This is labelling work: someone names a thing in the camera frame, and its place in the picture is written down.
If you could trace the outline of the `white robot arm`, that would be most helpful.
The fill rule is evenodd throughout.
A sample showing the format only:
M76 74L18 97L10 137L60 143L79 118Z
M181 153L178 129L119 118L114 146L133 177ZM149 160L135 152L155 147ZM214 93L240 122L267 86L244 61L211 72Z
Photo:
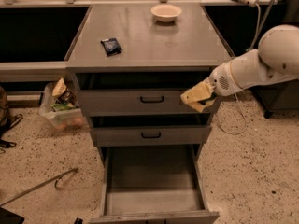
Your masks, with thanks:
M228 96L259 85L299 78L299 28L283 24L268 30L257 49L223 63L181 94L185 105L202 113L216 96Z

